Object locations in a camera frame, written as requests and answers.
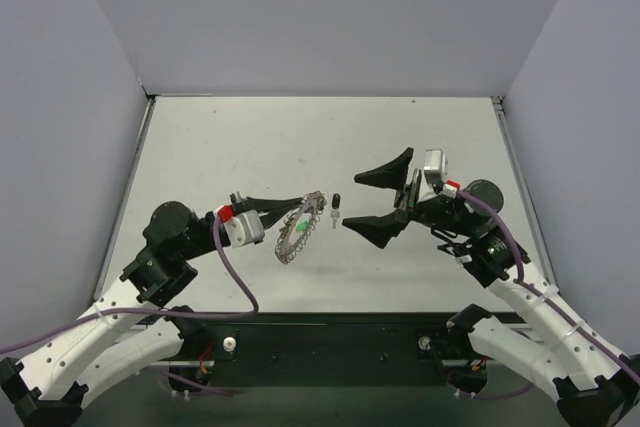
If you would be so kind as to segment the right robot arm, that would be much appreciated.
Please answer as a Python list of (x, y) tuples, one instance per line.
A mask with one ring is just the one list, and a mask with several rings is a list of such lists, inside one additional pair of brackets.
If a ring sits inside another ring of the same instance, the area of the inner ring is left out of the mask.
[(499, 212), (500, 188), (487, 179), (465, 186), (448, 179), (446, 154), (429, 150), (420, 169), (414, 151), (355, 175), (357, 184), (395, 193), (385, 216), (352, 217), (344, 227), (383, 249), (410, 223), (427, 227), (484, 289), (510, 306), (533, 331), (519, 334), (471, 304), (446, 323), (449, 346), (468, 366), (447, 370), (448, 382), (470, 398), (485, 387), (484, 362), (495, 360), (543, 391), (570, 426), (615, 426), (639, 403), (639, 358), (600, 336), (561, 296)]

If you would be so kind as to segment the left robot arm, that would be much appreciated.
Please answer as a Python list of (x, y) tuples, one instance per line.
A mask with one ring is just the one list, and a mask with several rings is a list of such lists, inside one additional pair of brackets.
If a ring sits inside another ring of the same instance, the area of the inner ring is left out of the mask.
[(303, 204), (233, 196), (205, 216), (169, 201), (153, 212), (144, 248), (78, 319), (35, 340), (16, 359), (4, 349), (1, 390), (25, 426), (71, 426), (117, 383), (156, 361), (193, 358), (213, 344), (209, 320), (236, 313), (197, 313), (170, 306), (198, 272), (190, 260), (263, 241), (267, 229)]

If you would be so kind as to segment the metal keyring disc with rings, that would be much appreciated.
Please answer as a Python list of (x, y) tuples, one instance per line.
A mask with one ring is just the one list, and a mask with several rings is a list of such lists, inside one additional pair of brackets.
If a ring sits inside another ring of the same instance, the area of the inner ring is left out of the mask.
[(304, 249), (316, 230), (326, 205), (325, 195), (314, 191), (306, 194), (301, 205), (285, 216), (274, 250), (276, 259), (281, 264), (290, 264)]

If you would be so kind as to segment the key with black tag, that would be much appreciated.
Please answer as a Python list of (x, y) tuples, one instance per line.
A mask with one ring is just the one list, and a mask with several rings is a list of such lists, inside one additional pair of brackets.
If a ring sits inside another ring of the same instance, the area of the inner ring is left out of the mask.
[(337, 228), (338, 221), (340, 219), (340, 204), (341, 204), (341, 195), (339, 193), (334, 193), (331, 198), (331, 212), (330, 212), (330, 218), (332, 221), (333, 229)]

